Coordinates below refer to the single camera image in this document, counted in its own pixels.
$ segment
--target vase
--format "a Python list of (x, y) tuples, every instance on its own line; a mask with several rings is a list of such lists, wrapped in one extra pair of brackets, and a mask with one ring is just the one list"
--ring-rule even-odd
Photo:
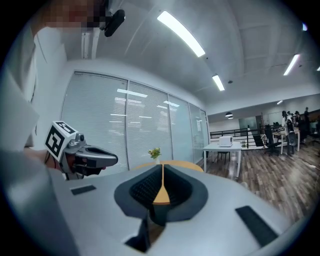
[(155, 165), (160, 165), (160, 158), (159, 157), (154, 159), (154, 164)]

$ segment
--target table leg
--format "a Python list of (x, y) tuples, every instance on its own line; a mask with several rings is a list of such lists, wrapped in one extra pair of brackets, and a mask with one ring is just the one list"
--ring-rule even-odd
[(239, 178), (240, 166), (241, 166), (241, 150), (238, 152), (238, 169), (236, 171), (237, 178)]
[(204, 160), (204, 162), (203, 162), (203, 171), (204, 171), (204, 173), (206, 173), (207, 172), (207, 151), (205, 150), (205, 151), (203, 151), (203, 160)]
[(284, 151), (284, 136), (281, 135), (281, 153), (280, 153), (281, 155), (282, 155), (283, 151)]
[(298, 151), (300, 149), (300, 132), (298, 132)]

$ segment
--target black chair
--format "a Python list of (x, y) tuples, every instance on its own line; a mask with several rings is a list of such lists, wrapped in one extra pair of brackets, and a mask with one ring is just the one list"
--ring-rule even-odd
[(271, 156), (271, 154), (273, 153), (279, 155), (279, 150), (277, 150), (276, 147), (280, 145), (282, 142), (274, 142), (272, 131), (269, 125), (265, 127), (265, 135), (267, 138), (267, 142), (265, 145), (268, 147), (268, 150), (265, 152), (265, 154), (269, 153), (269, 156)]
[(219, 162), (219, 154), (221, 154), (221, 160), (222, 160), (222, 155), (224, 155), (224, 164), (226, 164), (226, 158), (227, 158), (228, 153), (229, 153), (229, 162), (230, 162), (230, 152), (229, 151), (218, 151), (217, 163)]

